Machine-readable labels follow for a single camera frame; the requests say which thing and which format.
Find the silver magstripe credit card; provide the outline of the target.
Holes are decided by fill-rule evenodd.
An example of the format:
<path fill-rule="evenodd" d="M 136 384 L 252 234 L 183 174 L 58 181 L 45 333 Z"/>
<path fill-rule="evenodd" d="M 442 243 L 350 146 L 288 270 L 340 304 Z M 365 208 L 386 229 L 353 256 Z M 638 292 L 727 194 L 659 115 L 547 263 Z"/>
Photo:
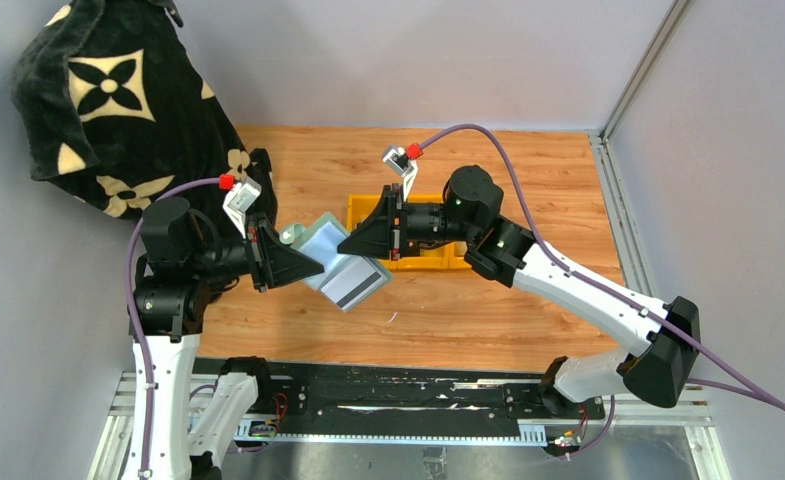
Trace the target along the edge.
<path fill-rule="evenodd" d="M 343 312 L 373 295 L 392 278 L 391 272 L 375 259 L 345 256 L 327 274 L 319 291 Z"/>

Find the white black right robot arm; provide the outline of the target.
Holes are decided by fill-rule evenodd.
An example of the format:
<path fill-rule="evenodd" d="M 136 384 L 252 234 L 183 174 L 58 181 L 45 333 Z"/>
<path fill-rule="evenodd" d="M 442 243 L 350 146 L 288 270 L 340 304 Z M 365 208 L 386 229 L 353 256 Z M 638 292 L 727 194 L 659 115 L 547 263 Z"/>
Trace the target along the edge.
<path fill-rule="evenodd" d="M 639 294 L 560 255 L 501 215 L 504 192 L 477 165 L 455 170 L 442 198 L 408 202 L 402 186 L 384 186 L 374 210 L 339 244 L 339 253 L 399 260 L 411 244 L 463 242 L 465 262 L 482 278 L 541 296 L 617 341 L 618 349 L 610 352 L 552 361 L 538 385 L 550 413 L 622 393 L 660 408 L 677 404 L 698 357 L 691 344 L 700 338 L 693 302 Z"/>

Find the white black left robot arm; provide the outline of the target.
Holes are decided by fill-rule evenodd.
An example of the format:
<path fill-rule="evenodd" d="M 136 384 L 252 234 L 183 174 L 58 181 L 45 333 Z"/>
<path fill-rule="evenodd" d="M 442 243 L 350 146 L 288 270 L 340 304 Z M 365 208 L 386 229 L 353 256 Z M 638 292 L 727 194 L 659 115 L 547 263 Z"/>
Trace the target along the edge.
<path fill-rule="evenodd" d="M 214 283 L 248 275 L 264 292 L 324 271 L 283 244 L 263 214 L 252 216 L 247 236 L 212 242 L 200 229 L 208 221 L 182 197 L 155 202 L 142 218 L 145 253 L 128 309 L 136 397 L 126 479 L 222 478 L 242 417 L 276 402 L 268 362 L 233 357 L 220 367 L 204 412 L 190 420 L 191 377 Z"/>

